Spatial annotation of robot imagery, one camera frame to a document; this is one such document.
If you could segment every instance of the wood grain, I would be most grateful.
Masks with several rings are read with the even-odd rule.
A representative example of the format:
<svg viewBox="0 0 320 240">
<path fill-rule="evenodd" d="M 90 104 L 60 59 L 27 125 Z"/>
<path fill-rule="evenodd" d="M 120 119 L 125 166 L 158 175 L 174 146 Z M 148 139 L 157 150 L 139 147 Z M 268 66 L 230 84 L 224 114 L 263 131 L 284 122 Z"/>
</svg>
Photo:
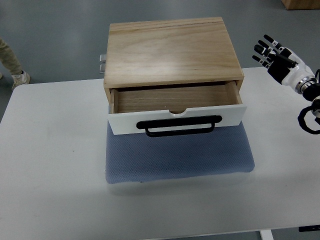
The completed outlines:
<svg viewBox="0 0 320 240">
<path fill-rule="evenodd" d="M 128 91 L 120 89 L 117 100 L 117 112 L 114 113 L 169 110 L 179 114 L 186 108 L 241 104 L 234 81 L 222 85 Z"/>
<path fill-rule="evenodd" d="M 243 78 L 221 17 L 110 25 L 105 88 Z"/>
</svg>

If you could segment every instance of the wooden top panel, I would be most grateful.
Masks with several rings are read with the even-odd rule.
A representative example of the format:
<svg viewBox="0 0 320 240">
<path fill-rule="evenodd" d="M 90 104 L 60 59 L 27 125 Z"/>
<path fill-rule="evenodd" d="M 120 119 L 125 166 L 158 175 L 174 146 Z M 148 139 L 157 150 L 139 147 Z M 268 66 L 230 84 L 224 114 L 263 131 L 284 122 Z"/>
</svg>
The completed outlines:
<svg viewBox="0 0 320 240">
<path fill-rule="evenodd" d="M 221 17 L 110 25 L 105 88 L 243 78 Z"/>
</svg>

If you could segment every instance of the white drawer front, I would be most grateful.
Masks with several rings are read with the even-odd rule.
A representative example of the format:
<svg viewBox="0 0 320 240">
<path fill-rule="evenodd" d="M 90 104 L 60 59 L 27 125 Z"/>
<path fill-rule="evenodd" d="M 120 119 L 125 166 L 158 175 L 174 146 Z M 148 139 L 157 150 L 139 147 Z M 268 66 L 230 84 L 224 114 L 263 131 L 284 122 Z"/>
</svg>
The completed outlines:
<svg viewBox="0 0 320 240">
<path fill-rule="evenodd" d="M 136 124 L 140 121 L 211 115 L 219 115 L 222 117 L 222 121 L 215 124 L 216 127 L 227 127 L 239 125 L 246 108 L 247 106 L 244 104 L 237 104 L 187 108 L 180 114 L 173 114 L 169 112 L 169 110 L 115 113 L 108 115 L 108 121 L 114 135 L 144 133 L 144 129 L 138 129 L 136 127 Z"/>
</svg>

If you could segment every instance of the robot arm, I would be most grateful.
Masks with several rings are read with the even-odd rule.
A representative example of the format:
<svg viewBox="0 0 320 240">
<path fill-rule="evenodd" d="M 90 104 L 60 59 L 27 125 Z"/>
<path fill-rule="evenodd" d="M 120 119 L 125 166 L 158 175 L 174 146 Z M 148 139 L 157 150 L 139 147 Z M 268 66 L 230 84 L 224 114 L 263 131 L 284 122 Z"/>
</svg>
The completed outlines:
<svg viewBox="0 0 320 240">
<path fill-rule="evenodd" d="M 254 50 L 261 57 L 253 55 L 252 58 L 267 69 L 267 72 L 280 84 L 290 86 L 296 93 L 312 102 L 311 106 L 304 108 L 298 117 L 299 125 L 311 134 L 320 134 L 320 130 L 310 129 L 305 122 L 307 112 L 315 115 L 315 121 L 320 125 L 320 83 L 317 75 L 289 48 L 283 47 L 270 36 L 264 35 L 269 45 L 261 40 L 254 46 Z"/>
</svg>

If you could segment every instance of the person's leg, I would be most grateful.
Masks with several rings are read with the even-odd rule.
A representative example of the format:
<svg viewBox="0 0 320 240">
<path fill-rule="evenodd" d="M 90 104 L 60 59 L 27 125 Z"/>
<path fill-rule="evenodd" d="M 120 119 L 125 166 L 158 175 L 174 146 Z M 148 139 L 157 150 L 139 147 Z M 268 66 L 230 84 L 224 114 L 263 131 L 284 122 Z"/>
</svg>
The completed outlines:
<svg viewBox="0 0 320 240">
<path fill-rule="evenodd" d="M 8 44 L 0 37 L 0 61 L 3 66 L 9 70 L 11 75 L 22 74 L 22 67 L 16 55 Z"/>
</svg>

